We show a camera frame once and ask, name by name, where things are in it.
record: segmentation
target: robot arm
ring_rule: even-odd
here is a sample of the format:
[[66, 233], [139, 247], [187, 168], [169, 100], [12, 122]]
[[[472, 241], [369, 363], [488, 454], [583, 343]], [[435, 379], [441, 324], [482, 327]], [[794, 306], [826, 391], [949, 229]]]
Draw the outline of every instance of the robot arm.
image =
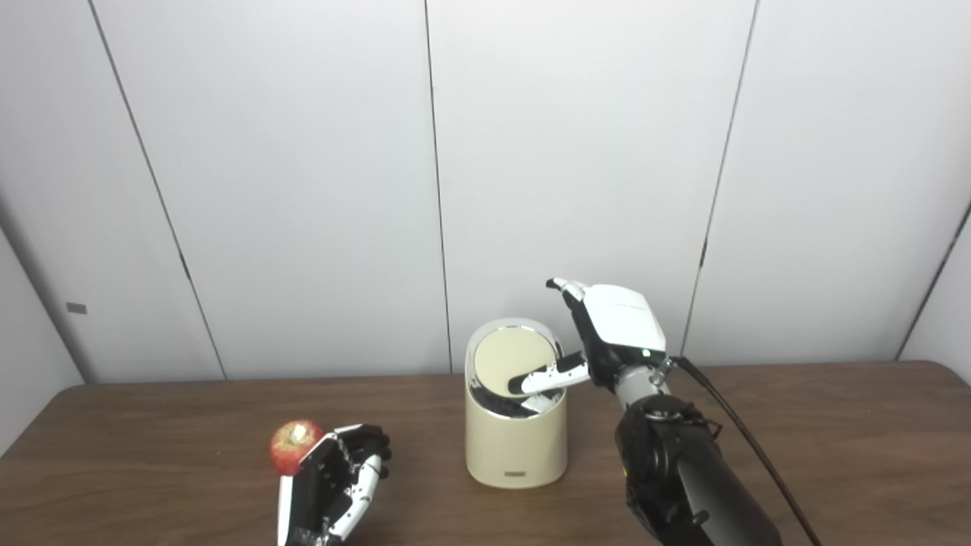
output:
[[664, 546], [781, 546], [768, 516], [731, 471], [720, 427], [670, 394], [678, 361], [644, 296], [608, 285], [550, 279], [563, 294], [584, 350], [510, 381], [510, 392], [566, 387], [586, 375], [623, 408], [615, 439], [627, 476], [627, 504]]

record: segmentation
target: cream trash can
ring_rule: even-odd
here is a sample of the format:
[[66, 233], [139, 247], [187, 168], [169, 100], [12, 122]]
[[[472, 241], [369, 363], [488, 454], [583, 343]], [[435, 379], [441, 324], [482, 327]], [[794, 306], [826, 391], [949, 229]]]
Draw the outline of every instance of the cream trash can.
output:
[[549, 328], [500, 319], [478, 330], [465, 357], [465, 462], [479, 482], [539, 487], [566, 470], [566, 390], [513, 396], [509, 380], [562, 356]]

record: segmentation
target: black cable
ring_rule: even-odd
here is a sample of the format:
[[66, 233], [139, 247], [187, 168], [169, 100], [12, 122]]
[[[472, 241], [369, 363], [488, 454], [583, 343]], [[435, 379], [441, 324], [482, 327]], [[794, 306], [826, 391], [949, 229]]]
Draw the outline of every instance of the black cable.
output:
[[749, 428], [746, 427], [745, 423], [742, 422], [742, 418], [735, 413], [735, 410], [731, 409], [731, 406], [728, 405], [728, 401], [721, 396], [719, 390], [712, 385], [712, 382], [709, 381], [708, 377], [706, 377], [705, 374], [697, 368], [697, 366], [691, 363], [691, 360], [688, 360], [685, 357], [671, 357], [671, 360], [677, 363], [678, 367], [687, 372], [687, 375], [691, 376], [692, 379], [698, 382], [698, 385], [704, 387], [712, 398], [714, 398], [719, 404], [719, 406], [721, 406], [721, 409], [728, 414], [728, 418], [731, 419], [732, 423], [734, 423], [736, 427], [738, 427], [739, 432], [741, 432], [742, 436], [746, 439], [746, 441], [749, 442], [749, 445], [752, 446], [752, 450], [755, 451], [758, 459], [762, 461], [762, 465], [765, 466], [765, 469], [769, 472], [769, 475], [772, 476], [772, 481], [776, 482], [776, 486], [779, 487], [779, 491], [782, 492], [783, 496], [786, 498], [789, 508], [791, 508], [792, 513], [795, 514], [795, 519], [799, 520], [799, 525], [802, 526], [804, 531], [806, 531], [806, 536], [809, 537], [809, 541], [813, 543], [813, 546], [822, 546], [820, 538], [816, 536], [813, 526], [809, 524], [806, 514], [802, 512], [802, 508], [799, 507], [799, 503], [795, 501], [795, 497], [792, 496], [792, 492], [788, 489], [786, 482], [783, 481], [783, 477], [779, 475], [776, 467], [769, 460], [769, 456], [765, 455], [765, 452], [762, 451], [762, 447], [758, 445], [757, 441], [755, 441], [755, 436], [752, 435]]

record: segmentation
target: white wall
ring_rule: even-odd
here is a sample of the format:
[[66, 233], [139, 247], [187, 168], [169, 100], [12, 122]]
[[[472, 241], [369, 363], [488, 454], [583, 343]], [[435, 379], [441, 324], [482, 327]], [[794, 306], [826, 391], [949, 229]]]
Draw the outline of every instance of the white wall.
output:
[[941, 362], [971, 384], [969, 326], [971, 232], [965, 226], [900, 358]]
[[81, 376], [0, 231], [0, 455]]
[[430, 0], [452, 360], [553, 276], [645, 293], [682, 335], [753, 2]]
[[0, 74], [0, 216], [79, 365], [221, 379], [87, 4], [0, 3]]
[[449, 371], [421, 0], [97, 0], [230, 379]]
[[971, 200], [971, 4], [763, 2], [686, 355], [896, 356]]

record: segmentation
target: white robotic hand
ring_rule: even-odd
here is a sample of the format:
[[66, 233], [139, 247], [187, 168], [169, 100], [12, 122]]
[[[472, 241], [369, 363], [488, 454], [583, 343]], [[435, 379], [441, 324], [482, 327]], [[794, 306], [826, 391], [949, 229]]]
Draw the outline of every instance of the white robotic hand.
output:
[[325, 434], [280, 478], [277, 546], [340, 546], [387, 477], [389, 438], [380, 427], [353, 425]]
[[547, 287], [563, 294], [584, 342], [584, 350], [513, 378], [509, 382], [510, 392], [542, 392], [569, 387], [591, 378], [597, 386], [614, 392], [619, 384], [629, 379], [621, 375], [631, 375], [635, 371], [638, 375], [636, 383], [644, 383], [651, 376], [654, 390], [665, 390], [664, 374], [671, 363], [664, 332], [643, 295], [623, 287], [589, 287], [560, 278], [549, 279]]

